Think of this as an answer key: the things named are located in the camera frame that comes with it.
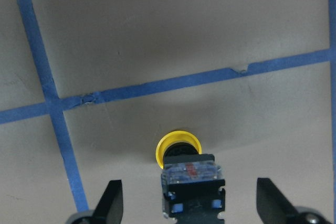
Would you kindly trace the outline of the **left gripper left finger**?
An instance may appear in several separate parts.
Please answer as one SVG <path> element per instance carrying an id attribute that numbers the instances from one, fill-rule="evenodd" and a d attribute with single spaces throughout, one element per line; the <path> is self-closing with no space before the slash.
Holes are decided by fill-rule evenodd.
<path id="1" fill-rule="evenodd" d="M 123 218 L 122 180 L 111 180 L 96 208 L 71 215 L 65 223 L 115 223 Z"/>

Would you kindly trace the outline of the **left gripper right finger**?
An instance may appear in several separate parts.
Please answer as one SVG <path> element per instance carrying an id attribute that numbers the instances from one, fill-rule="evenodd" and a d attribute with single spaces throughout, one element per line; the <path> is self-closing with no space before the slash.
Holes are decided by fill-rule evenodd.
<path id="1" fill-rule="evenodd" d="M 258 178 L 256 209 L 262 223 L 330 223 L 315 210 L 298 210 L 270 178 Z"/>

